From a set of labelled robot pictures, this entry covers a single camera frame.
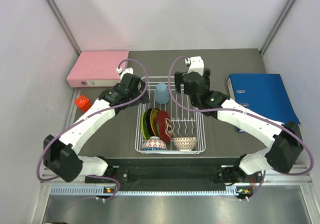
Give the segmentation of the blue plastic cup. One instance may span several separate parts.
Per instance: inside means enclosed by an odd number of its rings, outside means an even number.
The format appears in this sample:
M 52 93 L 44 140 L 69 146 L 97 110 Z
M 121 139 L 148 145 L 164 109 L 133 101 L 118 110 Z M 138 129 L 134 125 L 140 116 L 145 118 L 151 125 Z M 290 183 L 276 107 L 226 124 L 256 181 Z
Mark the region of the blue plastic cup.
M 155 101 L 160 105 L 165 105 L 170 100 L 168 86 L 165 83 L 159 83 L 155 89 Z

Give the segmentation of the yellow patterned plate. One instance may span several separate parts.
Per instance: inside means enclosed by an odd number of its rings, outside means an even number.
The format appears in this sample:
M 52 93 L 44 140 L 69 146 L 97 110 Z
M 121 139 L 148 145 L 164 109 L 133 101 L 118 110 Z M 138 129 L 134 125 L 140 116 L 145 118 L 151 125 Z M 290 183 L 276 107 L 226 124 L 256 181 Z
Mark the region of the yellow patterned plate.
M 153 108 L 150 113 L 150 126 L 154 136 L 159 135 L 158 129 L 157 129 L 157 118 L 158 118 L 159 111 L 160 110 L 158 108 Z

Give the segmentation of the lime green plate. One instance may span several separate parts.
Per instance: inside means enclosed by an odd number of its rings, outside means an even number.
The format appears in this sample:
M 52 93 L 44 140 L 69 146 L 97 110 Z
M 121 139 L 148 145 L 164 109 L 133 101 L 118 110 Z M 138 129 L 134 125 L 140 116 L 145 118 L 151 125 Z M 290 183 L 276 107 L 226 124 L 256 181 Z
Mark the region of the lime green plate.
M 147 128 L 146 117 L 147 117 L 147 111 L 145 111 L 143 113 L 142 118 L 141 118 L 141 131 L 142 131 L 143 138 L 145 140 L 148 140 L 150 138 L 150 134 L 149 134 L 148 128 Z

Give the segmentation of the red floral plate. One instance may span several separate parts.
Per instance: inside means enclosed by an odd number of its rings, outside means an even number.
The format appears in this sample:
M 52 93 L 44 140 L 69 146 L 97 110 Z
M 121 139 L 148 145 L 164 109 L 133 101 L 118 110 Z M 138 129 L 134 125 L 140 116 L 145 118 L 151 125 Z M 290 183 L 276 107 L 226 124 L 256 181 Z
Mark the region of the red floral plate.
M 158 137 L 165 143 L 169 143 L 172 138 L 171 117 L 165 110 L 160 110 L 156 118 L 156 128 Z

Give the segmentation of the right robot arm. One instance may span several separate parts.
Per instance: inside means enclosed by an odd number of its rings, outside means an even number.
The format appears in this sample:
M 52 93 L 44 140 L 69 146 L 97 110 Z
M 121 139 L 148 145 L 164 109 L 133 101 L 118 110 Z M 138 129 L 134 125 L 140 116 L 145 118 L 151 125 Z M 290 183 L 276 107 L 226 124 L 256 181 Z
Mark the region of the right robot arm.
M 175 72 L 175 90 L 188 95 L 191 105 L 207 117 L 231 124 L 245 131 L 265 145 L 265 149 L 252 154 L 243 154 L 220 173 L 225 183 L 245 182 L 252 174 L 274 170 L 282 174 L 290 173 L 297 161 L 303 145 L 297 123 L 268 120 L 238 104 L 228 95 L 210 90 L 210 70 L 204 74 L 197 72 Z

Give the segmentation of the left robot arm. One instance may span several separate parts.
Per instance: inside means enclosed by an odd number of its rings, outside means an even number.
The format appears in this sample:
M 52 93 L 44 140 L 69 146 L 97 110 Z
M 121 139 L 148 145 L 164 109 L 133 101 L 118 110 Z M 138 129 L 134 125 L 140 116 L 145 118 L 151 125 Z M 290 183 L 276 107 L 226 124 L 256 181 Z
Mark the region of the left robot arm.
M 97 176 L 102 182 L 109 182 L 114 171 L 105 159 L 78 154 L 90 137 L 121 110 L 148 102 L 147 82 L 132 73 L 123 74 L 121 81 L 105 89 L 72 126 L 56 137 L 46 137 L 44 166 L 67 183 L 79 176 Z

